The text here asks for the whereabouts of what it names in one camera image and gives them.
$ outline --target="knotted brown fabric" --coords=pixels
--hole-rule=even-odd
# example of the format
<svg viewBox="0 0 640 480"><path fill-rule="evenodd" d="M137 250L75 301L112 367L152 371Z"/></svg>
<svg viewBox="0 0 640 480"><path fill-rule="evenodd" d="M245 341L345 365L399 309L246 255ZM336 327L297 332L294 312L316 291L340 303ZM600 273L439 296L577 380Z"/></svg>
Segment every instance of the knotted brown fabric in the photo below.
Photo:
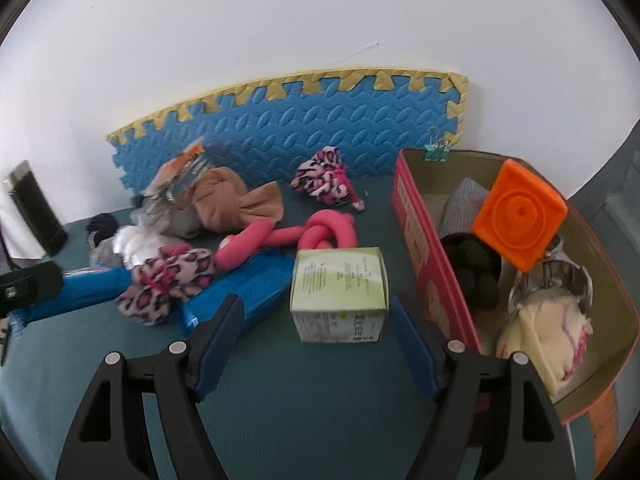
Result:
<svg viewBox="0 0 640 480"><path fill-rule="evenodd" d="M210 168L193 184L191 202L205 229L217 233L237 231L256 218L282 220L284 206L276 182L251 191L230 168Z"/></svg>

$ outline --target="open storage box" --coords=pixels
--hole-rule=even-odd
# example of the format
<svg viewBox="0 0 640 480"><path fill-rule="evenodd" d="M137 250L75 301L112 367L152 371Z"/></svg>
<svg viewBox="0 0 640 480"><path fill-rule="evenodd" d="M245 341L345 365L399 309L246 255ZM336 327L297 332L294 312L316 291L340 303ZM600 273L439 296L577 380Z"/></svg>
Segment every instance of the open storage box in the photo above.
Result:
<svg viewBox="0 0 640 480"><path fill-rule="evenodd" d="M506 324L506 300L515 270L503 264L500 305L492 312L474 312L466 306L437 225L448 197L465 177L490 189L508 158L490 153L454 150L446 162L427 162L425 151L402 150L396 163L392 205L414 267L426 319L434 320L447 338L468 348L494 354L495 341ZM518 160L538 174L529 164ZM615 380L638 339L638 315L603 247L571 205L558 234L564 250L584 265L593 279L591 323L582 363L567 386L552 398L566 423L586 412Z"/></svg>

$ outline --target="small cardboard box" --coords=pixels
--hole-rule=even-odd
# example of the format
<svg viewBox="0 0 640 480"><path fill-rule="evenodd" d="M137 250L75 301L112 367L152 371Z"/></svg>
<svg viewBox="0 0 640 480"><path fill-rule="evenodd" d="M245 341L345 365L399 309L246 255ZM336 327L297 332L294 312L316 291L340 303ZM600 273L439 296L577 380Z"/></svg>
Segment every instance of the small cardboard box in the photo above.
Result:
<svg viewBox="0 0 640 480"><path fill-rule="evenodd" d="M379 248L298 252L291 315L300 341L377 341L388 306L385 263Z"/></svg>
<svg viewBox="0 0 640 480"><path fill-rule="evenodd" d="M391 200L414 266L424 317L434 320L447 338L459 339L480 353L494 354L507 319L511 284L506 280L494 311L470 313L436 225L447 199L466 176L490 189L507 157L453 150L446 162L426 162L424 154L424 150L414 149L400 152ZM526 162L518 162L540 176ZM635 306L604 248L570 204L558 234L564 238L568 256L584 265L593 279L593 335L588 336L582 363L571 380L552 398L560 419L567 423L589 410L616 379L636 344L640 325Z"/></svg>

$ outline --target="orange square object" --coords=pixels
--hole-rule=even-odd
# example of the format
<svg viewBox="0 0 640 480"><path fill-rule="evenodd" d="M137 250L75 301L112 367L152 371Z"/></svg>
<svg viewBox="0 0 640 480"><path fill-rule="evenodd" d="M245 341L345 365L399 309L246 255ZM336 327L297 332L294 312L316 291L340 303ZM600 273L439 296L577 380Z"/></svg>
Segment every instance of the orange square object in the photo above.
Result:
<svg viewBox="0 0 640 480"><path fill-rule="evenodd" d="M515 160L505 160L471 231L529 272L567 215L562 196Z"/></svg>

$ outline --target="white wall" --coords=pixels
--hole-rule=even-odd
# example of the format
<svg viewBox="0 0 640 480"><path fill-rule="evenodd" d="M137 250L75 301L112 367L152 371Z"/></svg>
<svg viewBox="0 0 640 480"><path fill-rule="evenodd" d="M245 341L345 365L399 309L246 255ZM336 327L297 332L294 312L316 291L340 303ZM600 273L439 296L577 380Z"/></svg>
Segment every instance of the white wall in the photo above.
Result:
<svg viewBox="0 0 640 480"><path fill-rule="evenodd" d="M126 205L109 133L194 94L330 66L454 70L464 146L570 196L640 116L640 66L600 0L32 0L0 47L0 174L31 161L62 221ZM16 253L40 250L9 199Z"/></svg>

